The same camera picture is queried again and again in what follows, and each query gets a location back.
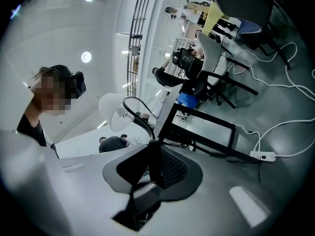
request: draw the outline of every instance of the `white chair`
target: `white chair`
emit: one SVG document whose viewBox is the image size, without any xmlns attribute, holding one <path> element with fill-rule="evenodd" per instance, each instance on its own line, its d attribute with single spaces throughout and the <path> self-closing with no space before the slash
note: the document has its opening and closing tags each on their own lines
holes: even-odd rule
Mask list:
<svg viewBox="0 0 315 236">
<path fill-rule="evenodd" d="M 216 87 L 216 85 L 220 81 L 227 81 L 228 83 L 231 83 L 232 85 L 239 86 L 255 95 L 258 94 L 257 91 L 249 88 L 248 86 L 239 83 L 228 76 L 226 76 L 227 72 L 227 62 L 234 62 L 235 64 L 241 65 L 244 68 L 247 68 L 245 65 L 236 62 L 234 60 L 231 60 L 227 58 L 225 55 L 226 53 L 222 53 L 221 46 L 215 42 L 213 39 L 209 38 L 205 34 L 198 32 L 197 38 L 200 42 L 200 45 L 204 52 L 204 61 L 201 68 L 200 73 L 197 76 L 197 79 L 205 83 L 213 92 L 217 94 L 217 102 L 218 105 L 221 105 L 219 102 L 219 96 L 222 97 L 232 108 L 235 108 L 235 106 L 230 102 Z"/>
</svg>

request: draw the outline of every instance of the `ceiling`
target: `ceiling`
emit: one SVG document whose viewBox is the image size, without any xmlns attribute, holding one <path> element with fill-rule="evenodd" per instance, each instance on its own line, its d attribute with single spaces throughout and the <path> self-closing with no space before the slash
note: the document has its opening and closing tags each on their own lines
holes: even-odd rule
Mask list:
<svg viewBox="0 0 315 236">
<path fill-rule="evenodd" d="M 79 134 L 102 122 L 98 99 L 116 92 L 114 41 L 122 0 L 26 0 L 11 20 L 1 54 L 30 86 L 42 66 L 64 64 L 84 73 L 87 91 L 64 116 L 43 115 L 41 123 L 50 139 L 60 141 L 76 127 Z M 81 61 L 89 51 L 92 60 Z"/>
</svg>

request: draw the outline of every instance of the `black cable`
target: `black cable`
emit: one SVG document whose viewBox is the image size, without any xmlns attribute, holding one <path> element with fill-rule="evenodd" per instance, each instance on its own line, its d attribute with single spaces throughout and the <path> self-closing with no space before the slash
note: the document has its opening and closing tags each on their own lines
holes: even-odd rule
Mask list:
<svg viewBox="0 0 315 236">
<path fill-rule="evenodd" d="M 260 164 L 261 164 L 261 158 L 262 158 L 263 156 L 261 156 L 260 158 L 259 158 L 259 164 L 258 164 L 258 181 L 261 183 L 261 181 L 260 181 Z"/>
<path fill-rule="evenodd" d="M 142 124 L 143 124 L 144 126 L 146 126 L 146 127 L 148 128 L 148 130 L 150 131 L 152 138 L 155 139 L 156 137 L 155 137 L 155 135 L 154 135 L 154 132 L 153 132 L 153 129 L 151 128 L 151 126 L 150 126 L 145 120 L 143 120 L 139 115 L 137 115 L 134 111 L 132 111 L 132 110 L 127 106 L 127 104 L 126 104 L 126 102 L 125 102 L 125 100 L 127 100 L 127 99 L 136 99 L 136 100 L 140 101 L 140 102 L 149 110 L 149 112 L 153 115 L 153 113 L 151 112 L 151 110 L 150 110 L 150 109 L 147 107 L 147 105 L 146 105 L 141 99 L 139 99 L 138 97 L 129 96 L 129 97 L 126 97 L 125 99 L 123 99 L 123 106 L 124 106 L 124 108 L 126 108 L 127 111 L 128 111 L 129 113 L 131 113 L 137 120 L 139 120 L 140 122 L 142 122 Z"/>
</svg>

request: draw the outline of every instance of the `gray floor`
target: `gray floor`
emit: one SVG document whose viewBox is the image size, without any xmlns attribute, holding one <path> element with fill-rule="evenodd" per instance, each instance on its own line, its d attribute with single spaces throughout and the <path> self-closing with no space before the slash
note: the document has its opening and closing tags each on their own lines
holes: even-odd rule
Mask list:
<svg viewBox="0 0 315 236">
<path fill-rule="evenodd" d="M 275 14 L 273 11 L 272 22 L 280 32 L 280 36 L 277 38 L 278 45 L 295 42 L 298 46 L 297 55 L 290 62 L 292 70 L 289 71 L 289 76 L 295 84 L 304 85 L 315 92 L 315 80 L 311 75 L 313 66 L 306 46 L 299 33 L 281 23 L 280 18 L 282 21 L 286 20 L 286 23 L 293 25 L 288 19 L 283 18 L 281 12 L 278 11 Z M 232 40 L 226 38 L 224 45 L 233 53 L 233 56 L 241 50 L 249 49 L 235 41 L 235 38 Z M 251 52 L 260 59 L 270 60 L 272 58 L 272 56 L 265 56 L 259 49 L 251 50 Z M 283 52 L 287 58 L 290 58 L 295 52 L 294 45 L 285 47 Z M 256 60 L 247 52 L 242 52 L 236 60 L 247 65 L 252 64 L 255 76 L 269 84 L 290 85 L 285 74 L 284 62 L 278 56 L 272 62 L 266 63 Z M 241 67 L 235 67 L 235 72 L 242 70 Z M 258 131 L 260 134 L 283 121 L 315 117 L 315 103 L 298 89 L 268 87 L 254 80 L 250 71 L 240 75 L 232 75 L 232 73 L 230 70 L 230 76 L 233 79 L 258 91 L 259 95 L 254 96 L 237 87 L 226 88 L 224 94 L 237 106 L 236 109 L 232 109 L 224 100 L 221 100 L 221 106 L 217 106 L 214 100 L 213 102 L 202 103 L 199 107 L 200 110 L 235 125 L 242 125 L 247 131 Z M 189 117 L 186 122 L 177 123 L 221 144 L 226 144 L 229 136 L 227 129 L 205 123 L 199 118 Z M 306 148 L 313 141 L 314 136 L 315 122 L 286 124 L 275 128 L 262 139 L 261 151 L 293 154 Z M 233 146 L 238 151 L 249 154 L 257 140 L 257 135 L 247 135 L 241 128 L 238 128 Z M 313 159 L 314 148 L 315 145 L 298 156 L 277 158 L 274 163 L 261 164 L 261 184 L 269 189 L 281 203 L 287 202 L 300 187 Z M 240 163 L 237 165 L 258 181 L 257 165 Z"/>
</svg>

